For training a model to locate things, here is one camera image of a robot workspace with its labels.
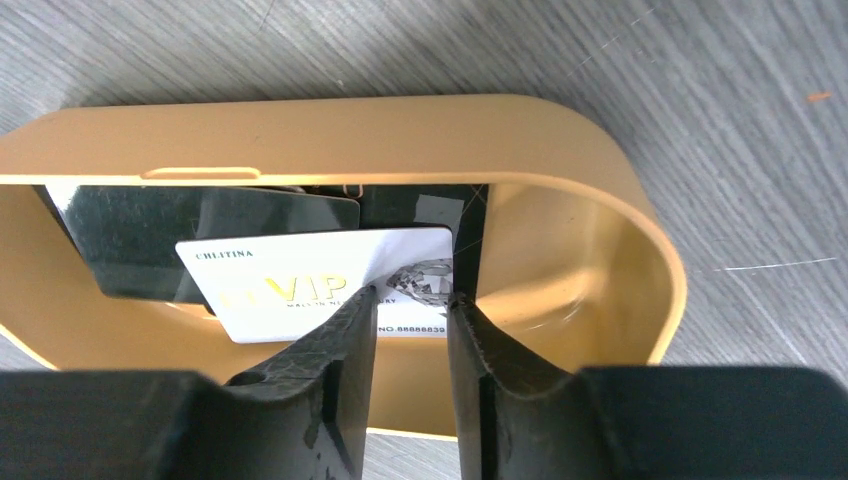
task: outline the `black card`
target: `black card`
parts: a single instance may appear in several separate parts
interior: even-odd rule
[[[36,187],[55,207],[104,294],[205,303],[174,246],[183,240],[351,230],[346,198],[259,188]]]

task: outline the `white card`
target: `white card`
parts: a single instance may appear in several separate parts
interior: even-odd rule
[[[380,336],[446,336],[447,228],[194,240],[176,249],[234,342],[296,340],[369,284]]]

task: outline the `gray table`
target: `gray table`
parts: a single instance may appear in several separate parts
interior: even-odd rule
[[[846,25],[844,0],[5,0],[0,132],[81,105],[551,99],[621,144],[687,264],[668,363],[804,364],[844,381]],[[366,465],[458,475],[455,444],[435,441],[373,437]]]

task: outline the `gold tray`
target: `gold tray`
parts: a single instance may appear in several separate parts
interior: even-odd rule
[[[239,345],[202,308],[119,300],[30,187],[490,184],[478,305],[567,370],[662,358],[686,299],[677,252],[615,142],[546,101],[473,95],[70,109],[0,138],[0,331],[60,369],[225,381]],[[444,339],[380,338],[369,426],[455,433]]]

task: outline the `gray wooden surface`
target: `gray wooden surface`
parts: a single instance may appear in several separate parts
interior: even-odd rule
[[[844,0],[6,0],[0,133],[79,105],[551,99],[621,144],[686,262],[668,363],[845,381],[846,27]],[[2,351],[0,367],[33,365]],[[373,437],[366,465],[458,478],[452,443]]]

